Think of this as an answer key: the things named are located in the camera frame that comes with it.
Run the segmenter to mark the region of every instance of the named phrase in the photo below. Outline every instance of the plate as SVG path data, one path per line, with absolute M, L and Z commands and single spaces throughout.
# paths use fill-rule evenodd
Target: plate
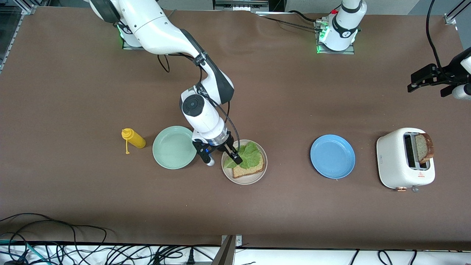
M 189 129 L 182 126 L 164 129 L 154 140 L 154 159 L 167 169 L 179 169 L 190 164 L 196 156 L 192 135 Z
M 347 140 L 334 134 L 323 135 L 311 147 L 311 162 L 324 177 L 340 179 L 355 166 L 355 152 Z
M 241 145 L 248 144 L 249 142 L 254 142 L 254 141 L 240 140 Z M 259 181 L 263 177 L 265 172 L 267 171 L 267 154 L 265 153 L 265 150 L 263 150 L 263 148 L 259 144 L 257 144 L 256 142 L 254 142 L 254 143 L 255 143 L 255 145 L 257 145 L 257 148 L 262 153 L 262 158 L 263 158 L 263 161 L 265 162 L 265 166 L 263 168 L 263 171 L 252 174 L 252 175 L 243 176 L 243 177 L 235 179 L 234 178 L 234 173 L 232 172 L 232 168 L 224 168 L 224 161 L 229 157 L 229 155 L 226 152 L 224 152 L 222 154 L 221 167 L 222 167 L 222 171 L 224 172 L 224 175 L 226 175 L 226 177 L 230 181 L 232 181 L 234 183 L 237 183 L 237 184 L 240 184 L 240 185 L 254 184 L 255 182 Z M 237 141 L 234 141 L 234 147 L 237 149 Z

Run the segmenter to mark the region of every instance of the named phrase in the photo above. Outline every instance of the white plate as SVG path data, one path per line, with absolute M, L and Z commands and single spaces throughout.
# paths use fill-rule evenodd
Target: white plate
M 254 141 L 240 140 L 241 145 L 248 144 L 249 142 L 254 142 Z M 243 176 L 243 177 L 235 179 L 234 178 L 234 173 L 232 172 L 232 168 L 224 168 L 224 161 L 229 157 L 229 155 L 227 153 L 223 153 L 222 154 L 222 159 L 221 159 L 221 167 L 222 167 L 222 171 L 224 172 L 224 175 L 226 175 L 226 177 L 230 181 L 232 181 L 234 183 L 237 183 L 237 184 L 240 184 L 240 185 L 254 184 L 255 182 L 259 181 L 259 179 L 261 179 L 263 177 L 263 175 L 265 174 L 265 172 L 267 171 L 267 154 L 265 153 L 265 150 L 263 150 L 263 148 L 259 144 L 257 144 L 256 142 L 254 142 L 254 143 L 257 145 L 257 148 L 262 153 L 262 158 L 263 158 L 263 161 L 265 163 L 265 165 L 263 167 L 263 171 L 252 174 L 252 175 Z M 234 147 L 237 148 L 237 141 L 234 141 Z

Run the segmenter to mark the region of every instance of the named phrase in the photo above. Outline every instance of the green plate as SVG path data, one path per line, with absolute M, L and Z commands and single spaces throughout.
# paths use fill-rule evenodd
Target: green plate
M 193 133 L 182 126 L 172 126 L 157 135 L 152 153 L 159 165 L 168 169 L 182 168 L 196 156 L 191 136 Z

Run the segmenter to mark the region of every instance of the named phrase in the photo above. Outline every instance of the white floor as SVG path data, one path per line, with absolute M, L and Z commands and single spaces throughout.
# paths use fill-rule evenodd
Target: white floor
M 116 257 L 116 259 L 112 262 L 113 264 L 118 264 L 123 261 L 126 256 L 119 255 L 117 252 L 106 249 L 106 248 L 113 248 L 117 249 L 119 246 L 102 246 L 98 249 L 99 252 L 95 252 L 91 254 L 89 257 L 86 258 L 86 261 L 90 265 L 104 265 L 106 264 L 106 259 L 108 254 L 112 254 L 112 258 Z M 55 246 L 48 246 L 50 255 L 53 256 L 56 254 L 56 247 Z M 81 255 L 85 257 L 89 253 L 86 251 L 95 250 L 96 246 L 78 246 L 78 249 L 84 250 L 81 252 Z M 136 246 L 125 253 L 127 255 L 135 252 L 137 249 L 141 247 Z M 11 253 L 21 255 L 24 251 L 24 246 L 12 246 Z M 43 257 L 47 257 L 47 253 L 45 251 L 45 246 L 35 246 L 34 249 Z M 133 257 L 146 257 L 151 254 L 154 254 L 158 249 L 157 246 L 151 247 L 151 249 L 143 249 L 138 253 L 135 253 Z M 197 249 L 201 250 L 202 252 L 206 253 L 207 255 L 214 257 L 218 251 L 218 247 L 197 247 Z M 75 246 L 67 246 L 66 251 L 74 251 Z M 5 245 L 0 246 L 0 251 L 8 252 L 8 247 Z M 188 260 L 189 249 L 185 249 L 181 251 L 183 256 L 180 258 L 175 259 L 166 259 L 165 264 L 173 265 L 179 264 L 183 265 L 186 264 Z M 413 256 L 412 251 L 393 251 L 388 250 L 386 251 L 393 263 L 393 265 L 409 265 L 410 261 Z M 349 265 L 353 255 L 355 254 L 355 250 L 271 250 L 271 249 L 237 249 L 234 258 L 234 265 L 246 265 L 252 262 L 254 265 Z M 74 262 L 69 259 L 65 258 L 63 264 L 64 265 L 87 265 L 85 262 L 81 262 L 81 258 L 77 254 L 77 252 L 71 253 L 69 255 L 71 258 L 74 259 Z M 38 256 L 34 254 L 32 251 L 28 252 L 26 256 L 29 263 L 32 261 L 38 260 Z M 0 264 L 11 260 L 8 254 L 0 254 Z M 150 258 L 143 258 L 139 260 L 135 260 L 135 265 L 147 265 Z M 58 263 L 57 259 L 53 258 L 52 262 Z M 208 258 L 203 256 L 202 254 L 195 251 L 195 261 L 203 262 L 203 261 L 210 261 Z M 414 265 L 465 265 L 466 263 L 471 263 L 471 253 L 458 253 L 458 252 L 443 252 L 443 251 L 419 251 L 417 253 L 417 257 L 414 261 Z M 54 265 L 48 264 L 47 262 L 39 263 L 43 265 Z M 124 263 L 124 265 L 133 265 L 133 262 L 128 260 Z M 377 251 L 372 250 L 361 250 L 355 259 L 354 265 L 382 265 L 379 261 L 377 256 Z

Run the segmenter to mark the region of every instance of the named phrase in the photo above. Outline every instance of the blue plate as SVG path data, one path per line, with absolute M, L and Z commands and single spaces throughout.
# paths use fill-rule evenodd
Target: blue plate
M 317 138 L 312 144 L 311 162 L 322 176 L 341 179 L 352 172 L 355 152 L 347 140 L 327 134 Z

